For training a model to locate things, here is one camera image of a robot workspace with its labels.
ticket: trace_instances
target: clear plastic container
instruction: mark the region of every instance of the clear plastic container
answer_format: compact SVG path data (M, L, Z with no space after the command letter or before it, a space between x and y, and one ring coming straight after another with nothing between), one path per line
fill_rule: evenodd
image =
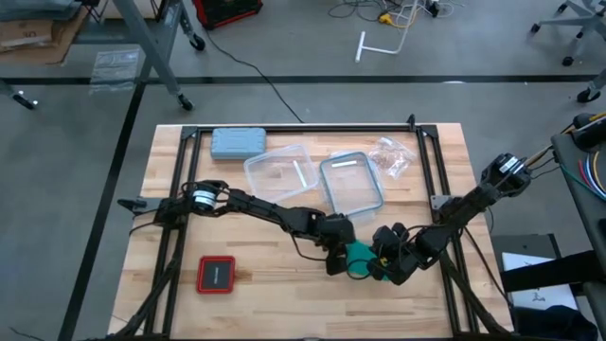
M358 215L383 206L383 194L366 154L348 153L324 160L320 174L335 213Z
M319 178L307 149L292 145L244 161L253 195L271 203L315 188Z

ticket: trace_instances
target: red square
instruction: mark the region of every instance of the red square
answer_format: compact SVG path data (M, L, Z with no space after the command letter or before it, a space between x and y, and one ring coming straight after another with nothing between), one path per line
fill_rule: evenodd
M200 294L229 294L234 289L236 260L232 256L204 256L198 267Z

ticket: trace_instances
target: black metal frame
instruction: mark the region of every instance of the black metal frame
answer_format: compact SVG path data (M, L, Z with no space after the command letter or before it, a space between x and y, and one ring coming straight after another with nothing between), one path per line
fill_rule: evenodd
M450 187L446 174L446 167L444 164L443 155L441 152L441 147L439 144L439 136L436 125L419 125L415 124L414 116L410 116L408 119L408 123L406 124L350 124L350 125L327 125L327 124L304 124L304 125L267 125L261 126L266 130L268 134L280 134L280 133L325 133L325 132L335 132L335 133L346 133L346 132L367 132L367 133L413 133L417 137L417 141L419 143L419 159L421 162L423 175L425 178L425 186L427 188L427 196L429 202L429 208L431 210L432 220L435 222L437 220L437 211L431 205L431 197L436 195L436 189L434 186L434 177L431 170L431 164L429 160L429 155L427 152L427 144L426 140L430 139L432 142L433 151L436 159L437 173L438 179L441 187L442 195L449 195ZM177 157L174 166L174 172L171 180L169 196L176 197L179 192L179 188L181 185L181 174L183 172L183 166L185 164L187 145L192 143L192 154L189 162L189 169L187 172L187 181L195 181L196 180L196 170L198 169L198 161L200 156L200 150L202 148L202 134L212 133L212 130L215 127L213 126L184 126L181 130L181 136L179 141L179 148L177 151ZM174 309L176 304L176 296L178 289L178 281L181 273L181 261L185 249L185 238L187 234L187 223L188 216L184 216L181 221L178 222L177 226L174 226L177 229L176 236L176 244L174 247L173 254L171 256L171 260L167 265L167 256L169 250L169 242L170 242L170 229L164 229L162 232L162 237L160 239L160 244L158 248L158 255L156 260L156 265L154 269L153 279L152 279L152 290L148 297L142 304L142 307L139 309L139 312L145 311L146 306L151 307L144 314L145 318L141 318L137 321L136 326L134 326L134 330L136 331L141 323L144 322L145 326L143 328L143 335L134 336L134 331L131 330L126 334L114 335L112 338L114 340L136 340L136 339L158 339L158 340L169 340L171 328L172 328L172 319L174 316ZM456 267L459 270L461 276L465 279L466 282L469 282L469 277L467 274L467 268L465 265L465 259L463 257L463 250L459 239L454 239L453 242L453 250L455 255ZM461 323L457 311L455 294L453 283L449 275L442 270L442 278L444 283L444 292L446 297L446 306L449 313L449 320L451 324L451 330L453 332L454 339L471 339L473 337L482 337L483 334L479 333L477 320L475 314L473 313L473 309L471 304L465 300L465 311L469 321L469 329L470 332L461 331ZM169 286L168 294L167 294L167 302L166 302L166 311L164 314L164 320L162 322L162 331L154 332L153 328L155 326L155 318L157 313L157 299L160 297L160 294L166 288L166 285ZM64 321L63 325L68 324L75 328L77 323L77 315L78 312L74 312L76 318L71 318L69 321Z

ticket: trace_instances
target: white paper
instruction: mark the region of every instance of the white paper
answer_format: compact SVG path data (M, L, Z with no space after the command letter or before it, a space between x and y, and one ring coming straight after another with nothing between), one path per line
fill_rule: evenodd
M511 254L507 252L503 253L503 266L505 267L506 271L528 265L540 264L550 260L552 259ZM551 306L563 305L568 308L578 310L577 301L575 301L575 297L572 295L570 286L567 284L524 290L510 293L510 295L511 301L515 307L546 310Z

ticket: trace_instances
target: green object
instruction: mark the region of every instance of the green object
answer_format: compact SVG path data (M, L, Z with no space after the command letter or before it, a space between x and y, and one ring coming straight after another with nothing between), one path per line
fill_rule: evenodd
M370 247L363 242L356 241L347 245L348 249L348 270L351 274L359 275L364 277L368 275L366 270L366 264L369 260L377 258ZM389 280L387 276L383 277L383 280Z

